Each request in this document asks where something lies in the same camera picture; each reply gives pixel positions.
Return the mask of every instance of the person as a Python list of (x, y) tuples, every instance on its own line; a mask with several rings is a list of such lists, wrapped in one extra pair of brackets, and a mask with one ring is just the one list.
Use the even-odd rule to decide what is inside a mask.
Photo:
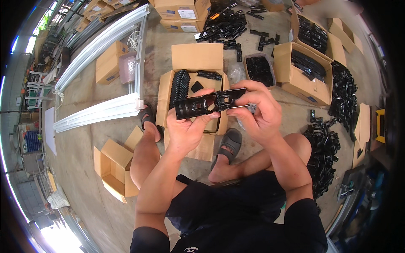
[[(247, 88), (236, 105), (256, 104), (253, 115), (245, 107), (229, 109), (247, 134), (263, 150), (230, 165), (242, 136), (236, 129), (224, 135), (206, 184), (177, 175), (182, 159), (199, 144), (206, 124), (220, 114), (194, 122), (167, 116), (170, 141), (160, 158), (161, 135), (150, 106), (141, 112), (144, 135), (134, 150), (130, 174), (140, 189), (130, 252), (170, 252), (165, 217), (181, 232), (172, 252), (326, 252), (325, 232), (312, 196), (306, 168), (311, 145), (301, 134), (284, 138), (279, 132), (281, 106), (259, 82), (243, 80), (231, 88)], [(202, 89), (201, 96), (213, 92)], [(274, 221), (285, 204), (284, 224)]]

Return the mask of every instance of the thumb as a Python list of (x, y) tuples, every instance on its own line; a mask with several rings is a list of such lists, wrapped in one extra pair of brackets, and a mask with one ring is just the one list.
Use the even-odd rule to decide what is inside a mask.
[(245, 107), (228, 109), (226, 112), (228, 116), (235, 116), (239, 119), (246, 130), (254, 131), (258, 126), (256, 120), (253, 117), (253, 114)]
[(208, 115), (202, 115), (196, 117), (193, 124), (191, 124), (189, 130), (196, 131), (196, 132), (203, 132), (205, 127), (207, 126), (208, 122), (213, 119), (219, 118), (221, 116), (220, 113), (215, 112)]

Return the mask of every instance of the leg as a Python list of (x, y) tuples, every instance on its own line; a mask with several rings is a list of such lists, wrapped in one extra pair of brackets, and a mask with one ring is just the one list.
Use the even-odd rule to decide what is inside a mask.
[[(155, 142), (160, 139), (160, 133), (157, 127), (149, 121), (146, 121), (143, 127), (145, 131), (135, 147), (134, 157), (130, 167), (131, 179), (138, 189), (141, 188), (145, 179), (160, 160), (159, 149)], [(176, 181), (173, 189), (173, 197), (177, 196), (185, 187), (186, 184)]]
[[(311, 156), (311, 144), (307, 138), (302, 134), (289, 134), (284, 137), (284, 140), (299, 155), (302, 161), (307, 164)], [(246, 161), (235, 165), (229, 165), (228, 158), (225, 155), (219, 154), (217, 163), (209, 174), (208, 179), (210, 182), (219, 183), (226, 180), (241, 179), (261, 170), (274, 170), (270, 156), (264, 149)]]

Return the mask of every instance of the foot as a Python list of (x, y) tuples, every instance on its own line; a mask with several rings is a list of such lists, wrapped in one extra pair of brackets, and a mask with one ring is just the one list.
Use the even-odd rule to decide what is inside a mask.
[[(220, 148), (226, 149), (233, 154), (233, 150), (227, 146), (222, 146)], [(239, 170), (237, 165), (229, 165), (229, 159), (226, 155), (218, 154), (217, 162), (215, 163), (211, 173), (208, 175), (208, 180), (211, 183), (216, 184), (228, 180), (238, 179), (238, 172)]]
[[(149, 115), (146, 113), (142, 119), (144, 119), (147, 116), (149, 116)], [(160, 141), (160, 138), (161, 138), (160, 133), (155, 124), (153, 124), (152, 122), (149, 122), (149, 121), (145, 121), (145, 123), (143, 123), (143, 127), (145, 128), (145, 131), (143, 132), (143, 134), (152, 134), (155, 137), (155, 142)]]

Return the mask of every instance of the white sheet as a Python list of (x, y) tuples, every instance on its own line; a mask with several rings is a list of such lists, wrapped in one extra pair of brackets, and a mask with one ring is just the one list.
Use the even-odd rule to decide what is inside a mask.
[(55, 108), (52, 107), (45, 111), (45, 142), (56, 155), (55, 131), (53, 123), (55, 122)]

